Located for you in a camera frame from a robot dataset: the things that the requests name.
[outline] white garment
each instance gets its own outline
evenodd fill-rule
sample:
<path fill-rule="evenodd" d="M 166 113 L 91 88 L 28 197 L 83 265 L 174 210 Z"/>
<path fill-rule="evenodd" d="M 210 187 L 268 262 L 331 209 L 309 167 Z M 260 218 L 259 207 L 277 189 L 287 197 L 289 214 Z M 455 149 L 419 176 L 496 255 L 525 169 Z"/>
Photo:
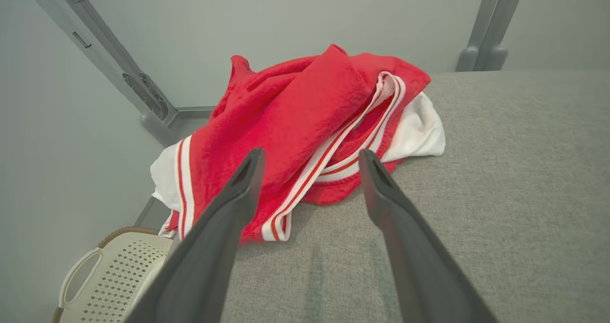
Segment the white garment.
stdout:
<path fill-rule="evenodd" d="M 403 111 L 390 148 L 381 162 L 393 162 L 408 156 L 440 156 L 444 151 L 443 122 L 432 101 L 421 92 Z"/>
<path fill-rule="evenodd" d="M 176 158 L 178 144 L 167 147 L 151 165 L 155 184 L 152 196 L 177 212 L 181 209 L 180 191 L 176 186 Z M 432 101 L 419 93 L 403 111 L 390 147 L 381 162 L 392 162 L 409 156 L 439 156 L 445 151 L 445 130 Z M 160 236 L 171 238 L 175 232 L 166 232 L 170 217 L 163 224 Z"/>

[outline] red fabric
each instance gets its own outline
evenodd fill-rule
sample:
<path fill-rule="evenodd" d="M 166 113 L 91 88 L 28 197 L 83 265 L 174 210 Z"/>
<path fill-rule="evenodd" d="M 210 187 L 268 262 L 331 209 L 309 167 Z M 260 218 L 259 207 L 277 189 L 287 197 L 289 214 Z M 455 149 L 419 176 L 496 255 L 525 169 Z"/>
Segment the red fabric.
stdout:
<path fill-rule="evenodd" d="M 261 241 L 261 225 L 286 199 L 303 166 L 334 132 L 358 117 L 375 92 L 377 76 L 388 71 L 406 84 L 405 99 L 388 121 L 377 155 L 388 149 L 402 111 L 424 87 L 429 76 L 398 58 L 360 54 L 349 57 L 331 45 L 322 55 L 287 61 L 258 73 L 248 61 L 233 56 L 227 91 L 212 112 L 208 125 L 190 141 L 190 177 L 194 219 L 222 190 L 248 152 L 263 148 L 266 167 L 259 207 L 242 232 L 242 241 Z M 348 134 L 328 165 L 342 160 L 362 145 L 379 121 L 388 100 L 368 113 Z M 398 164 L 390 162 L 393 170 Z M 337 183 L 314 184 L 308 202 L 329 204 L 358 186 L 358 176 Z M 175 230 L 172 217 L 168 230 Z"/>

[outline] clothing pile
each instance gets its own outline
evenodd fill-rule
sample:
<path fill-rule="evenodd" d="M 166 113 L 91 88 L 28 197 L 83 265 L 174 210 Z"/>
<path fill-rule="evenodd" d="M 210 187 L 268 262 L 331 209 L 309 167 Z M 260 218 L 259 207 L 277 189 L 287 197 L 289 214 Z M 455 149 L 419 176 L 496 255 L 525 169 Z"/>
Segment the clothing pile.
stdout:
<path fill-rule="evenodd" d="M 331 204 L 360 184 L 358 152 L 392 172 L 408 156 L 440 155 L 445 134 L 422 92 L 430 77 L 398 58 L 322 55 L 264 71 L 233 56 L 227 91 L 209 123 L 151 165 L 153 196 L 172 214 L 160 235 L 183 239 L 248 152 L 266 153 L 259 206 L 246 241 L 287 241 L 299 202 Z"/>

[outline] metal frame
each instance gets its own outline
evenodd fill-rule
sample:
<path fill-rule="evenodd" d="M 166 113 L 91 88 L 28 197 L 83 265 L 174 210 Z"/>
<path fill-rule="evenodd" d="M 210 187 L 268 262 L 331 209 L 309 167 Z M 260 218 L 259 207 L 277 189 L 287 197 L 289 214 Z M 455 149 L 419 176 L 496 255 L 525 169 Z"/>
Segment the metal frame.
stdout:
<path fill-rule="evenodd" d="M 506 34 L 519 0 L 498 0 L 488 30 L 481 43 L 481 52 L 475 64 L 475 71 L 499 71 L 508 55 L 508 50 L 499 45 Z"/>
<path fill-rule="evenodd" d="M 189 106 L 185 108 L 176 108 L 178 117 L 189 118 L 210 118 L 212 111 L 216 106 Z"/>
<path fill-rule="evenodd" d="M 35 0 L 50 18 L 63 30 L 83 54 L 97 67 L 106 78 L 135 106 L 140 112 L 150 112 L 150 108 L 133 92 L 125 81 L 120 77 L 122 69 L 101 47 L 97 39 L 85 26 L 81 19 L 74 13 L 65 0 Z"/>
<path fill-rule="evenodd" d="M 70 8 L 78 15 L 89 31 L 98 40 L 101 46 L 109 53 L 122 70 L 122 77 L 137 96 L 154 112 L 166 125 L 174 119 L 176 110 L 167 100 L 152 79 L 140 69 L 125 47 L 116 38 L 102 17 L 95 10 L 89 0 L 65 0 Z M 85 48 L 93 43 L 86 43 L 82 37 L 74 35 Z"/>
<path fill-rule="evenodd" d="M 142 212 L 140 213 L 140 216 L 138 216 L 138 219 L 135 220 L 135 223 L 133 224 L 135 227 L 142 226 L 142 222 L 144 221 L 144 218 L 146 218 L 146 215 L 148 214 L 148 212 L 150 212 L 150 210 L 153 207 L 153 205 L 155 204 L 156 200 L 157 199 L 155 197 L 150 197 L 150 199 L 144 206 L 144 210 L 142 210 Z"/>
<path fill-rule="evenodd" d="M 519 0 L 481 0 L 477 19 L 457 61 L 456 71 L 499 71 L 508 50 L 499 45 Z"/>

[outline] basket handle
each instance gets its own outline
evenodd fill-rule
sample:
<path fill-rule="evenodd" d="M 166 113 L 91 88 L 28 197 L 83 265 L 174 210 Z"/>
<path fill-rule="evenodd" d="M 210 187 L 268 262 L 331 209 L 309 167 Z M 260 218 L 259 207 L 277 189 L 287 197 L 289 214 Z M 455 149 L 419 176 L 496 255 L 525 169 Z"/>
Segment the basket handle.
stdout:
<path fill-rule="evenodd" d="M 66 277 L 63 279 L 63 283 L 61 284 L 61 290 L 59 291 L 59 307 L 60 308 L 65 308 L 65 305 L 74 302 L 78 298 L 79 294 L 81 294 L 82 289 L 85 287 L 87 282 L 89 282 L 89 279 L 91 278 L 95 269 L 98 267 L 98 264 L 100 264 L 100 262 L 102 261 L 102 258 L 104 257 L 104 255 L 101 253 L 101 251 L 102 251 L 102 249 L 100 249 L 100 248 L 96 248 L 96 249 L 93 249 L 92 251 L 88 251 L 85 255 L 83 255 L 82 258 L 80 258 L 80 260 L 78 260 L 74 264 L 74 266 L 72 266 L 72 268 L 68 272 L 68 275 L 66 275 Z M 74 297 L 70 298 L 70 300 L 68 301 L 66 299 L 66 294 L 67 294 L 66 292 L 67 292 L 68 288 L 70 287 L 70 284 L 72 283 L 74 276 L 76 275 L 76 273 L 78 273 L 78 271 L 81 269 L 81 267 L 90 258 L 92 258 L 96 255 L 100 256 L 98 258 L 98 261 L 95 263 L 95 265 L 93 265 L 93 267 L 91 268 L 91 271 L 87 275 L 87 278 L 85 278 L 85 281 L 81 284 L 80 288 L 78 289 L 78 291 L 76 292 Z"/>

